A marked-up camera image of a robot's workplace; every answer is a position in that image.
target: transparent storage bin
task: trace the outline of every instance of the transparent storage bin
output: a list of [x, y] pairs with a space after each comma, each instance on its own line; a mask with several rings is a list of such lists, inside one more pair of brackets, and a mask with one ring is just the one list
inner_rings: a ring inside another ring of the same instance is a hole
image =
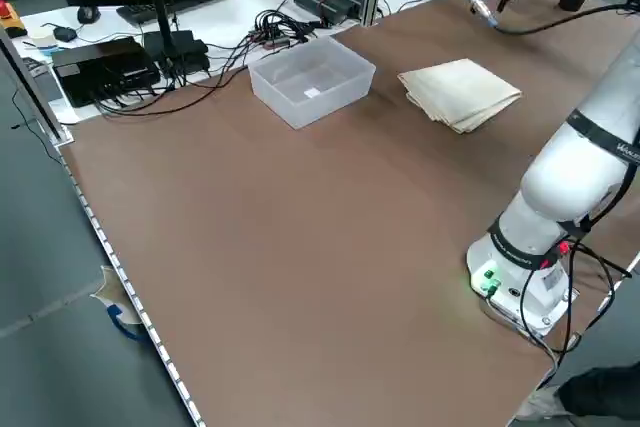
[[294, 129], [366, 96], [375, 71], [328, 36], [249, 65], [253, 93]]

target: white desk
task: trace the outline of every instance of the white desk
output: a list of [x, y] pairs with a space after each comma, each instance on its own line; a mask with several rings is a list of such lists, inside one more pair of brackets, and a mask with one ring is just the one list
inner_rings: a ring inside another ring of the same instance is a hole
[[[391, 12], [396, 12], [407, 1], [413, 0], [381, 0], [379, 7], [382, 9], [385, 15], [389, 15], [389, 8]], [[429, 0], [415, 0], [419, 1], [408, 5], [406, 8], [413, 7], [422, 2]], [[180, 13], [178, 16], [180, 29], [191, 30], [197, 39], [202, 40], [205, 43], [212, 43], [222, 46], [235, 46], [246, 35], [246, 33], [252, 29], [255, 21], [255, 17], [258, 13], [266, 9], [277, 8], [283, 0], [219, 0], [202, 5], [191, 11]], [[298, 8], [292, 0], [288, 0], [281, 8], [282, 12], [294, 17], [295, 19], [302, 21], [317, 20], [308, 12]], [[45, 23], [52, 23], [56, 25], [69, 26], [77, 28], [79, 27], [76, 19], [76, 7], [67, 7], [64, 9], [53, 10], [50, 12], [43, 12], [40, 14], [30, 15], [24, 17], [22, 20], [27, 28], [34, 29], [42, 26]], [[79, 39], [69, 44], [64, 44], [68, 47], [86, 45], [86, 41], [96, 42], [98, 40], [110, 40], [117, 34], [133, 35], [139, 39], [141, 30], [132, 27], [125, 22], [117, 13], [115, 7], [101, 7], [101, 18], [92, 25], [86, 25], [79, 31]], [[342, 26], [335, 27], [330, 30], [317, 31], [318, 35], [330, 35], [335, 34], [338, 31], [345, 30], [355, 25], [355, 22], [345, 22]], [[150, 23], [143, 27], [143, 30], [154, 31], [158, 30], [157, 23]], [[36, 60], [50, 62], [51, 59], [42, 55], [37, 49], [29, 48], [24, 45], [22, 41], [28, 40], [26, 38], [20, 38], [14, 40], [14, 44], [18, 49], [18, 52], [22, 57], [32, 57]], [[266, 51], [262, 48], [253, 50], [246, 59], [246, 63], [250, 63], [254, 60], [264, 56]], [[214, 47], [209, 48], [208, 55], [211, 59], [211, 71], [220, 68], [226, 58], [229, 55], [228, 51], [216, 49]], [[195, 82], [206, 78], [206, 74], [197, 73], [189, 77], [190, 82]], [[79, 109], [73, 109], [68, 102], [58, 102], [56, 105], [52, 105], [56, 116], [61, 122], [74, 123], [80, 120], [84, 120], [96, 115], [100, 115], [100, 112], [94, 106], [82, 107]]]

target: keyboard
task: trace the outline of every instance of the keyboard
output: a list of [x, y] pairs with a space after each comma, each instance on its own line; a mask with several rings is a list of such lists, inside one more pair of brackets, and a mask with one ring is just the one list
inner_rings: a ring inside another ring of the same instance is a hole
[[[167, 5], [167, 14], [191, 9], [203, 3], [202, 1], [176, 2], [171, 6]], [[116, 12], [134, 27], [156, 20], [156, 8], [153, 5], [127, 5], [118, 8]]]

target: person's leg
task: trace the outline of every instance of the person's leg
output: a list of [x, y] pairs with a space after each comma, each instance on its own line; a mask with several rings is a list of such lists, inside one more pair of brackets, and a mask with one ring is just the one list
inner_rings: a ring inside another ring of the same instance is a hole
[[592, 369], [561, 386], [546, 387], [520, 406], [518, 420], [596, 415], [640, 420], [640, 363]]
[[640, 420], [640, 362], [592, 369], [562, 385], [557, 397], [574, 415]]

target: folded cloth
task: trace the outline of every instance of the folded cloth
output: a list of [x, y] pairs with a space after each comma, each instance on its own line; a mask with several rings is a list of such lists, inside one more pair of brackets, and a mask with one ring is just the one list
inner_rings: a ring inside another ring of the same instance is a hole
[[471, 132], [522, 92], [469, 59], [398, 75], [407, 98], [458, 133]]

